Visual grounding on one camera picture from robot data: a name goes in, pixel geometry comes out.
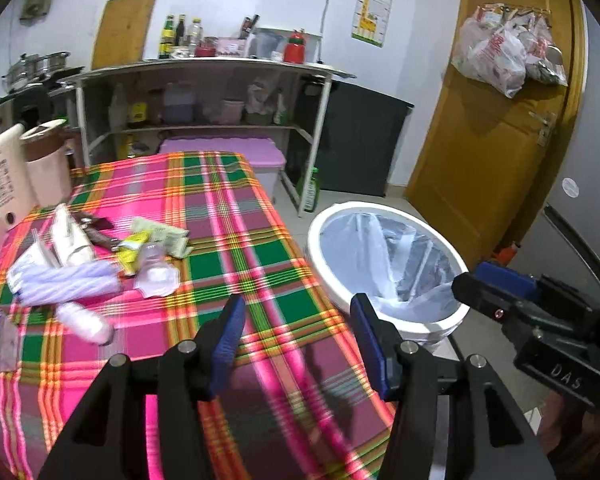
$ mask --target metal bolt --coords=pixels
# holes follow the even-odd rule
[[[115,366],[116,368],[122,366],[124,363],[126,363],[126,355],[124,354],[115,354],[109,359],[109,364],[111,366]]]
[[[480,354],[474,354],[469,357],[469,362],[476,368],[484,368],[487,365],[487,359]]]
[[[191,339],[185,339],[178,343],[178,351],[183,354],[190,354],[196,349],[196,344]]]
[[[405,354],[415,354],[419,349],[420,347],[418,346],[418,343],[414,341],[403,341],[400,343],[400,350],[402,350]]]

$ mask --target white sticker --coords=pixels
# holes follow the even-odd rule
[[[576,181],[572,178],[564,178],[562,180],[562,190],[571,198],[576,198],[580,194],[580,188]]]

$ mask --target brown cup lid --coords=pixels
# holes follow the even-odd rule
[[[42,123],[20,136],[24,156],[28,162],[50,155],[64,146],[62,127],[65,122],[65,119],[56,119]]]

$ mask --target colorful tablecloth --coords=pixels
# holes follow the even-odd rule
[[[48,240],[52,211],[10,232],[0,309],[18,326],[22,362],[0,374],[0,457],[17,477],[36,477],[107,358],[162,354],[218,316],[232,292],[249,307],[235,369],[218,399],[200,403],[218,478],[377,473],[395,410],[370,389],[354,337],[241,156],[171,153],[93,166],[70,203],[109,218],[117,237],[135,216],[189,229],[194,250],[174,261],[182,282],[167,298],[143,299],[126,280],[121,294],[83,302],[116,327],[113,343],[97,347],[63,329],[51,307],[20,308],[5,281],[33,228]],[[153,397],[147,444],[152,478],[161,478]]]

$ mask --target red thermos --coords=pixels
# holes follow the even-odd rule
[[[285,47],[285,63],[304,63],[304,36],[295,30]]]

